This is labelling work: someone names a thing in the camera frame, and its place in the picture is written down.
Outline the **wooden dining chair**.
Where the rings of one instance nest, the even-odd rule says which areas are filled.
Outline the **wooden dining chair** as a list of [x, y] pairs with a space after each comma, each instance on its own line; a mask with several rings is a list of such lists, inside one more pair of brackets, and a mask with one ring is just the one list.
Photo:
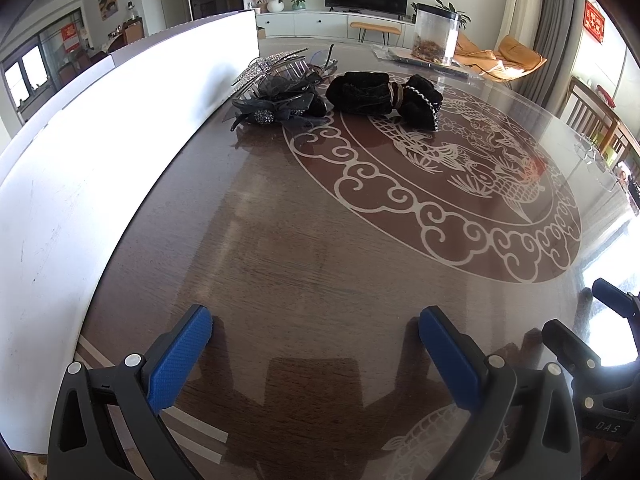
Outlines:
[[639, 171], [639, 141], [612, 107], [580, 79], [570, 78], [558, 117], [586, 139], [610, 168], [624, 162]]

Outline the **white storage box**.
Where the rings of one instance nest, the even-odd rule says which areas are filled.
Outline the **white storage box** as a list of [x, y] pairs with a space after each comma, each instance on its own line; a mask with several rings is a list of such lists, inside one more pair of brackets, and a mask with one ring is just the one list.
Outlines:
[[1, 155], [1, 433], [47, 451], [89, 304], [155, 182], [258, 55], [255, 15], [171, 27], [107, 55]]

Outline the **orange lounge chair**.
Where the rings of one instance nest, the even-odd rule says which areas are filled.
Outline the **orange lounge chair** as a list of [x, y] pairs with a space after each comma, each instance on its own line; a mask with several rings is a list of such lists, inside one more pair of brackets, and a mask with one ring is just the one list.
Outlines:
[[454, 60], [472, 72], [495, 82], [508, 82], [539, 70], [547, 59], [506, 35], [496, 50], [480, 50], [469, 38], [460, 34]]

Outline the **black velvet pearl scrunchie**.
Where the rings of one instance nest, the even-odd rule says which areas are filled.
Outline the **black velvet pearl scrunchie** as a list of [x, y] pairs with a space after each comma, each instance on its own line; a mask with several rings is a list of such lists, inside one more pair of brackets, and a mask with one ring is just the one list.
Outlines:
[[414, 74], [402, 84], [393, 82], [392, 89], [393, 109], [406, 126], [425, 131], [437, 130], [442, 94], [430, 80]]

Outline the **clear plastic jar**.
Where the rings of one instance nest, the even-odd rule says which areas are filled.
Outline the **clear plastic jar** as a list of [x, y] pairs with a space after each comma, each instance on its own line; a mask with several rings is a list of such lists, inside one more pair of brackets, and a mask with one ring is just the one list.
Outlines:
[[417, 3], [411, 54], [425, 62], [450, 65], [457, 47], [459, 15], [439, 6]]

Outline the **black velvet scrunchie left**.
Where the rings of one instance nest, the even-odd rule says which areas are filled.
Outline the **black velvet scrunchie left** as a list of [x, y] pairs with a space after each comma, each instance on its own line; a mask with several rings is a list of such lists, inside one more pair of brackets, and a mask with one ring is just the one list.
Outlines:
[[357, 116], [388, 115], [394, 109], [395, 90], [390, 75], [380, 72], [346, 72], [326, 89], [334, 110]]

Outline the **tray under jar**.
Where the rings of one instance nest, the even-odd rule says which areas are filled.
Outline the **tray under jar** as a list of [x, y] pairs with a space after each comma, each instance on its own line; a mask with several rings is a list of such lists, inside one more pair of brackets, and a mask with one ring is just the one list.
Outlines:
[[404, 48], [377, 46], [371, 47], [372, 52], [380, 61], [390, 61], [399, 64], [411, 65], [421, 68], [428, 68], [436, 74], [454, 77], [458, 79], [470, 80], [480, 79], [480, 75], [474, 73], [463, 66], [446, 65], [437, 62], [424, 61], [422, 58], [415, 58], [411, 51]]

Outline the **wooden bench stool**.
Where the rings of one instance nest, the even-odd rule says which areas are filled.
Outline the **wooden bench stool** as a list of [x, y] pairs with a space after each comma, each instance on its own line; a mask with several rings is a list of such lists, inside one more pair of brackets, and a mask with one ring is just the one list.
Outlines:
[[364, 40], [366, 40], [368, 32], [377, 32], [381, 36], [383, 46], [388, 46], [390, 44], [390, 36], [401, 36], [401, 29], [390, 25], [352, 22], [349, 24], [349, 27], [356, 29], [359, 42], [364, 42]]

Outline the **black mesh flower hair clip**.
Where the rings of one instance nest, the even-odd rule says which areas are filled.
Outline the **black mesh flower hair clip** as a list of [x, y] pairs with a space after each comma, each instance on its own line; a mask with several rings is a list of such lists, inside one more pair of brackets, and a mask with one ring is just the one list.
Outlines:
[[322, 124], [328, 108], [318, 92], [321, 83], [314, 70], [260, 77], [257, 84], [232, 100], [235, 114], [230, 129], [240, 125], [306, 128]]

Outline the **silver rhinestone hair clip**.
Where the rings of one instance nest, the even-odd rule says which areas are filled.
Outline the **silver rhinestone hair clip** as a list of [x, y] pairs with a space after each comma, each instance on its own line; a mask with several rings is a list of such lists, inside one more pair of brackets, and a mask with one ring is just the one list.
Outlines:
[[288, 80], [302, 78], [311, 72], [326, 80], [337, 70], [333, 55], [334, 44], [327, 49], [310, 52], [308, 48], [281, 51], [254, 58], [232, 84], [232, 96], [246, 98], [255, 93], [267, 77], [278, 76]]

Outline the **white tv cabinet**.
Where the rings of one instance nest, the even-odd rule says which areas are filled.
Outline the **white tv cabinet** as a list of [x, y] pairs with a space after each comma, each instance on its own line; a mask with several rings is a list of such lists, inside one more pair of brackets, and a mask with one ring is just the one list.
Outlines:
[[[390, 36], [391, 47], [410, 49], [413, 43], [414, 25], [393, 18], [380, 18], [360, 13], [337, 11], [283, 11], [256, 15], [257, 25], [265, 29], [267, 38], [304, 37], [358, 41], [356, 29], [349, 27], [352, 22], [366, 22], [395, 26], [401, 29], [401, 36]], [[368, 32], [363, 44], [382, 44], [377, 32]]]

